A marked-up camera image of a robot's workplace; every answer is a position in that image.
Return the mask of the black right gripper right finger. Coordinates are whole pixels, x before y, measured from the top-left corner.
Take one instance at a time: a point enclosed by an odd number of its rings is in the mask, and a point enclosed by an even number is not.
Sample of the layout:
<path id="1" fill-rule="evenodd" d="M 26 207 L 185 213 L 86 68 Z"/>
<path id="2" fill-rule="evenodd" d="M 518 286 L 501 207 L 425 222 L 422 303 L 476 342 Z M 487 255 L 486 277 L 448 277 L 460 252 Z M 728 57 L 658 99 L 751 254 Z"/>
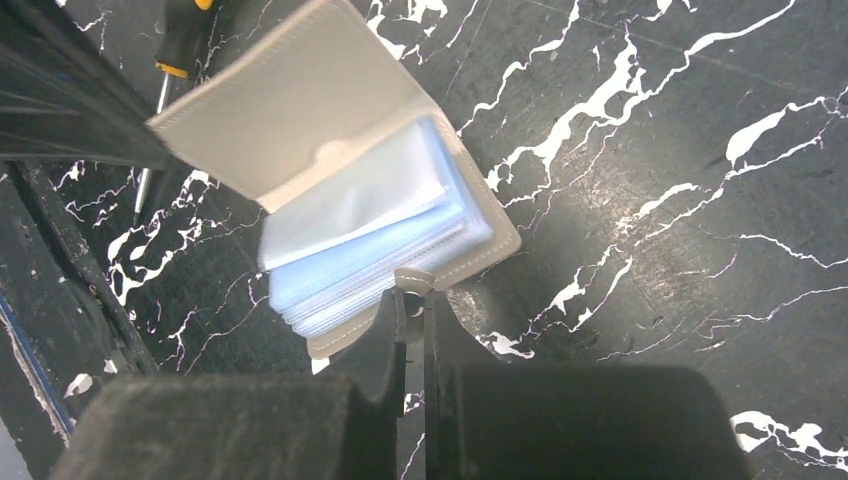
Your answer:
<path id="1" fill-rule="evenodd" d="M 682 367 L 504 363 L 446 296 L 423 308 L 430 479 L 747 479 L 726 409 Z"/>

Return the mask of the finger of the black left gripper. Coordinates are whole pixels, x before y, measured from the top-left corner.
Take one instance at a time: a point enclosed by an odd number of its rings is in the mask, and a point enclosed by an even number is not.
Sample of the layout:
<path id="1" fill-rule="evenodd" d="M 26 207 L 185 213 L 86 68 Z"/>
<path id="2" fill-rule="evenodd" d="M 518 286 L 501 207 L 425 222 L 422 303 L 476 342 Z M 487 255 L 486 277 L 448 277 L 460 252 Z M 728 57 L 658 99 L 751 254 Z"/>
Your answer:
<path id="1" fill-rule="evenodd" d="M 52 1 L 1 4 L 1 158 L 170 169 L 150 104 Z"/>

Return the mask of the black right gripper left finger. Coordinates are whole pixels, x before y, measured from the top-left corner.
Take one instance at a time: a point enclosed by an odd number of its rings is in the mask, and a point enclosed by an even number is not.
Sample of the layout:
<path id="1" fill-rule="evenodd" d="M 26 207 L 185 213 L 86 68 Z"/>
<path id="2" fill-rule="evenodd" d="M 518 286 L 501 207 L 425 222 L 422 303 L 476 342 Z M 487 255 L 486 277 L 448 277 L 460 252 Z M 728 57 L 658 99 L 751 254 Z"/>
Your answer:
<path id="1" fill-rule="evenodd" d="M 321 372 L 136 375 L 87 407 L 57 479 L 392 479 L 406 370 L 403 293 Z"/>

